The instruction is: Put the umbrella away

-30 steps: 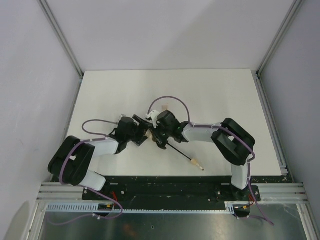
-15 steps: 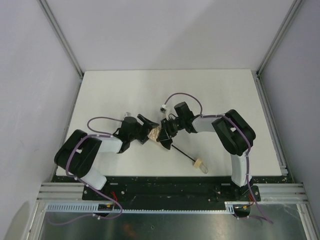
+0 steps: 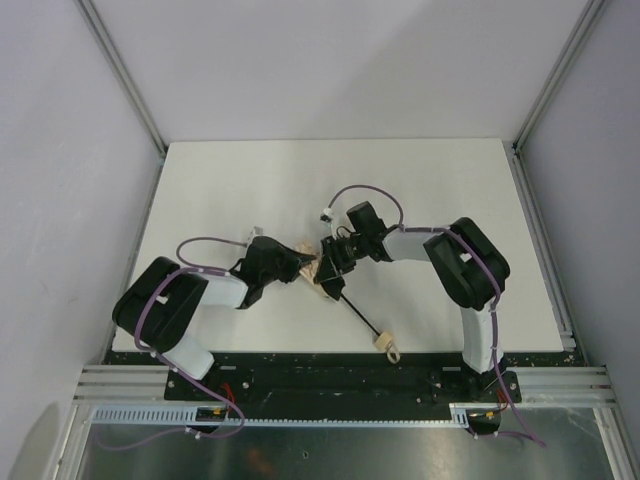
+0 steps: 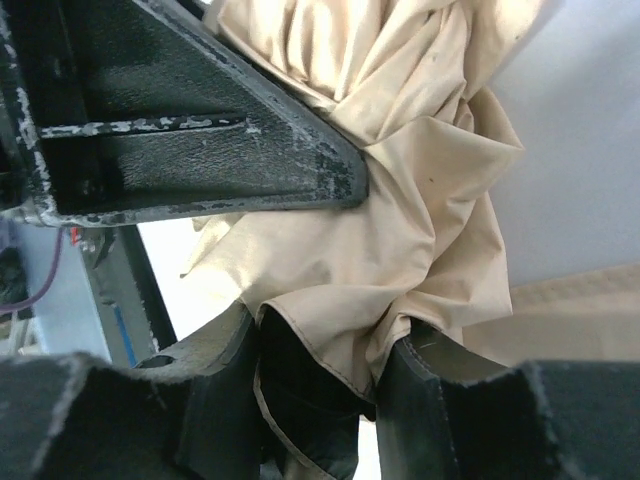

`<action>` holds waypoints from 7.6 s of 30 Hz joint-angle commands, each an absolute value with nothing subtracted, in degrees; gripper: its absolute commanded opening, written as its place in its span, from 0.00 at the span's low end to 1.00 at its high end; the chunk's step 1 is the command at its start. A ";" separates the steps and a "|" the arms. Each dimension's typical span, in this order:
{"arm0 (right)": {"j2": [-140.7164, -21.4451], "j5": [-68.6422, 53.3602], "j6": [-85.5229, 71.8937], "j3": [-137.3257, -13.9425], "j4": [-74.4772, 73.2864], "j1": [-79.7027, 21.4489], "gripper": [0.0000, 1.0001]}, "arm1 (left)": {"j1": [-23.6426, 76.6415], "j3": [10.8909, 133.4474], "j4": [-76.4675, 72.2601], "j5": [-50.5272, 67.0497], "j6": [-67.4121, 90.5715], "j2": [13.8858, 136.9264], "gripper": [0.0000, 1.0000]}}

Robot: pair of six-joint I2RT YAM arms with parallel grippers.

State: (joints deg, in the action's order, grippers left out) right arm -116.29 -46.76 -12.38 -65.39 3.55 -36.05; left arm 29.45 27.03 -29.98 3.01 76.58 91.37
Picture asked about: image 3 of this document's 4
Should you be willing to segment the beige folding umbrella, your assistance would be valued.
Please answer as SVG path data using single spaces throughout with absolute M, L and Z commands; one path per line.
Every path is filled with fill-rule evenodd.
M 377 351 L 383 353 L 392 365 L 397 365 L 401 354 L 396 347 L 394 336 L 378 329 L 343 293 L 345 282 L 329 261 L 309 242 L 298 243 L 294 247 L 296 253 L 311 257 L 299 270 L 299 274 L 324 298 L 335 302 L 343 302 L 371 331 L 372 343 Z

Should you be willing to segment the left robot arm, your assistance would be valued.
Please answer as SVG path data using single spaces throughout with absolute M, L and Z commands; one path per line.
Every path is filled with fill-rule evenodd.
M 134 338 L 139 350 L 194 380 L 203 379 L 215 358 L 188 333 L 198 307 L 247 309 L 271 283 L 293 282 L 316 260 L 264 235 L 242 246 L 244 256 L 229 269 L 154 259 L 116 302 L 113 323 Z

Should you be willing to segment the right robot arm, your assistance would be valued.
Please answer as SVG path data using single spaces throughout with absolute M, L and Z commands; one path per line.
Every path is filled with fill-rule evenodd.
M 321 240 L 313 282 L 338 300 L 344 276 L 357 262 L 403 260 L 429 262 L 449 298 L 461 309 L 462 357 L 467 367 L 485 374 L 499 364 L 496 307 L 511 274 L 506 258 L 478 225 L 462 217 L 447 227 L 386 226 L 369 202 L 347 211 L 353 232 Z

